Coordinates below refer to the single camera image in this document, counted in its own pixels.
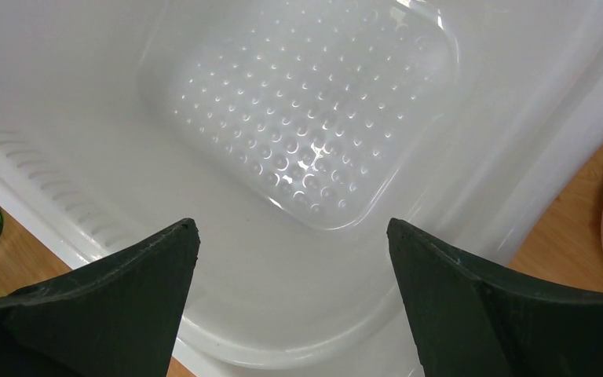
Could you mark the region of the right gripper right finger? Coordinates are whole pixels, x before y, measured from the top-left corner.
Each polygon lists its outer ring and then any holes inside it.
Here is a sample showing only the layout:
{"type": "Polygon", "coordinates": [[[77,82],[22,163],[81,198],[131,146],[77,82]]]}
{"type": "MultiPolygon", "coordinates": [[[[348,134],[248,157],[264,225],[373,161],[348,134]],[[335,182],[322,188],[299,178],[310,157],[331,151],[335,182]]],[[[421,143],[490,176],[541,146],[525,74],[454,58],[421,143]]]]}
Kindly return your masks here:
{"type": "Polygon", "coordinates": [[[400,220],[389,255],[427,376],[603,376],[603,293],[519,273],[400,220]]]}

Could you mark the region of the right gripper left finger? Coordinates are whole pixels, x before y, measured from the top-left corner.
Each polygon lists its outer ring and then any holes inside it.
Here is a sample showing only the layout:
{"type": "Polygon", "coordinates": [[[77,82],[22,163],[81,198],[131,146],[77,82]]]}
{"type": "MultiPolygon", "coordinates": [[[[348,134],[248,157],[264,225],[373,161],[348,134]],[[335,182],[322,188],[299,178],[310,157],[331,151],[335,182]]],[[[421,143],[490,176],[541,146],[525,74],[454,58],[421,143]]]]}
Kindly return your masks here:
{"type": "Polygon", "coordinates": [[[199,245],[185,218],[0,297],[0,376],[166,375],[199,245]]]}

